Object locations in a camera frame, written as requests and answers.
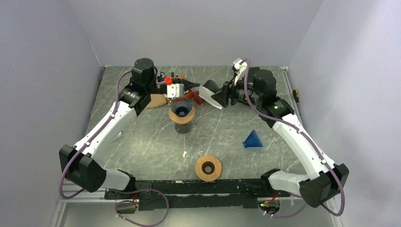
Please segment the white paper coffee filter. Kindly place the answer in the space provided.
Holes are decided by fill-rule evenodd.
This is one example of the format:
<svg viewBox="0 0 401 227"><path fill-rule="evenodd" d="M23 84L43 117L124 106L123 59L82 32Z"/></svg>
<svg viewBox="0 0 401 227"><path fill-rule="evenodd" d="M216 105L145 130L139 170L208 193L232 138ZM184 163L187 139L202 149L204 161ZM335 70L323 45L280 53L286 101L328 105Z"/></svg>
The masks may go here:
<svg viewBox="0 0 401 227"><path fill-rule="evenodd" d="M211 90L204 86L199 86L199 97L217 109L223 109L223 106L215 101L211 96L214 94Z"/></svg>

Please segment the red and black cup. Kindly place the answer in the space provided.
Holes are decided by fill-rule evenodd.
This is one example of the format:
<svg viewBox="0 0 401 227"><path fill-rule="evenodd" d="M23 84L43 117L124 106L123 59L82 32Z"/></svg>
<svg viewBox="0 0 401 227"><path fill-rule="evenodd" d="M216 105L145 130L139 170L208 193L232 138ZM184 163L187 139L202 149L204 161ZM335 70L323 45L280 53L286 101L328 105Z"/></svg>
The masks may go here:
<svg viewBox="0 0 401 227"><path fill-rule="evenodd" d="M212 106L221 109L222 106L211 97L218 91L219 88L217 84L213 80L207 80L203 86L199 86L198 90L193 92L193 100L198 105L207 102Z"/></svg>

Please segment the blue ribbed dripper cone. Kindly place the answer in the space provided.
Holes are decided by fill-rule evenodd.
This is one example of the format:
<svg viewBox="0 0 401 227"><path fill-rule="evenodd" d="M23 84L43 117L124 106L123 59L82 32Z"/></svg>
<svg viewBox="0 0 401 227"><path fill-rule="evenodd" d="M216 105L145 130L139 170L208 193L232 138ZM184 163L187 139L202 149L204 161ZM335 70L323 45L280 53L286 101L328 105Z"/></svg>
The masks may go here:
<svg viewBox="0 0 401 227"><path fill-rule="evenodd" d="M171 111L178 117L186 117L192 110L192 102L186 97L178 97L170 103Z"/></svg>
<svg viewBox="0 0 401 227"><path fill-rule="evenodd" d="M263 147L263 143L261 142L259 136L257 135L255 130L252 130L248 137L243 142L243 146L245 148L260 148Z"/></svg>

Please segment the wooden dripper ring holder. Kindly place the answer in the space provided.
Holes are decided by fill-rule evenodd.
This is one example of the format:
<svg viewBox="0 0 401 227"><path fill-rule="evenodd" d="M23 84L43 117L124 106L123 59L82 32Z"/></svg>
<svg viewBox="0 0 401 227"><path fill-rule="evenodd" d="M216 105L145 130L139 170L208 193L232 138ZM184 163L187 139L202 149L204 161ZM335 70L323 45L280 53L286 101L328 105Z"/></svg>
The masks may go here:
<svg viewBox="0 0 401 227"><path fill-rule="evenodd" d="M173 108L169 108L168 115L169 118L176 124L188 124L190 123L195 117L195 108L192 107L191 110L188 111L189 108L187 107L178 107L176 110L183 110L184 113L187 113L186 116L177 115Z"/></svg>

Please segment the orange coffee filter box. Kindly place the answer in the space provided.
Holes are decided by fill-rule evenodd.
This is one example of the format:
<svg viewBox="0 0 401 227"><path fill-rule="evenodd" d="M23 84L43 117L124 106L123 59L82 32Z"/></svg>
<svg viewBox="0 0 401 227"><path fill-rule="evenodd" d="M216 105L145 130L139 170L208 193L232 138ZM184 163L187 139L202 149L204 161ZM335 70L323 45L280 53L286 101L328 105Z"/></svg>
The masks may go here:
<svg viewBox="0 0 401 227"><path fill-rule="evenodd" d="M186 90L184 92L184 97L188 98L188 99L192 99L194 97L193 91L192 90Z"/></svg>

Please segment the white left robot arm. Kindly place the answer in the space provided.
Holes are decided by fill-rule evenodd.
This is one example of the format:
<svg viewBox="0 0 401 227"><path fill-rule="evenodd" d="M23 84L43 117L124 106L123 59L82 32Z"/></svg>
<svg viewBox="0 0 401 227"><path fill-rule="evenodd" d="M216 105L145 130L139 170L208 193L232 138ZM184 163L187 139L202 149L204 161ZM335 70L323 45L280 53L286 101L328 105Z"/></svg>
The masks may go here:
<svg viewBox="0 0 401 227"><path fill-rule="evenodd" d="M103 168L99 164L101 157L125 126L134 122L147 107L152 94L183 97L185 91L195 87L199 84L185 78L158 76L157 68L149 58L136 60L118 77L115 101L107 114L73 146L64 145L60 149L60 196L72 198L63 193L63 182L67 179L80 186L80 192L103 188L116 191L125 199L131 198L137 189L136 178L122 170Z"/></svg>

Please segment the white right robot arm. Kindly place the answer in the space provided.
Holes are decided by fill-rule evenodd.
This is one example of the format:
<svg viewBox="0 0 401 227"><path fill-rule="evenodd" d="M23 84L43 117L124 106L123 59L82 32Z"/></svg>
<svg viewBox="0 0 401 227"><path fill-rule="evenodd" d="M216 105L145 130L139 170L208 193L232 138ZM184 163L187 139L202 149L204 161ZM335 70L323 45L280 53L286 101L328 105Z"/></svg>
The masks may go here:
<svg viewBox="0 0 401 227"><path fill-rule="evenodd" d="M277 80L269 70L251 67L236 72L222 87L208 80L200 95L217 108L242 103L257 112L291 148L306 174L291 174L272 169L261 176L260 189L266 196L277 191L299 196L310 207L317 208L339 195L345 206L344 186L349 175L345 164L336 164L311 139L294 109L280 98Z"/></svg>

